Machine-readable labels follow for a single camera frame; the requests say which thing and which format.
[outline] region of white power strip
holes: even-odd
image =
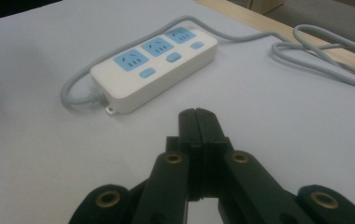
[[[217,40],[179,27],[128,49],[91,69],[104,93],[108,115],[127,114],[212,62]]]

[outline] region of wooden surface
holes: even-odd
[[[291,40],[294,40],[292,28],[278,21],[271,20],[256,12],[240,7],[234,3],[225,0],[195,0],[196,2],[212,8],[219,13],[225,14],[228,17],[245,23],[259,31],[275,31]],[[305,35],[307,40],[314,44],[325,44],[326,42],[311,35]],[[355,54],[344,49],[327,50],[328,54],[336,61],[355,65]]]

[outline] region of dark object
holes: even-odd
[[[342,195],[321,186],[288,193],[253,156],[233,149],[213,113],[189,109],[148,180],[130,191],[94,190],[70,224],[183,224],[188,202],[205,197],[219,198],[225,224],[355,223],[355,205]]]
[[[61,0],[0,0],[0,18],[59,1]]]

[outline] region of cable strain relief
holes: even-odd
[[[88,97],[91,99],[91,103],[101,103],[106,100],[105,95],[101,91],[91,92]]]

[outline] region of table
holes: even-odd
[[[193,107],[213,111],[235,149],[253,154],[284,189],[320,184],[355,203],[355,88],[278,62],[272,37],[218,38],[213,63],[128,115],[62,106],[59,91],[81,67],[178,16],[232,35],[258,32],[232,20],[237,9],[227,2],[219,8],[231,8],[227,16],[202,4],[65,0],[0,19],[0,224],[67,223],[92,189],[134,187],[166,136],[178,135],[178,113]],[[86,77],[72,94],[94,88]],[[216,200],[189,207],[188,223],[221,223]]]

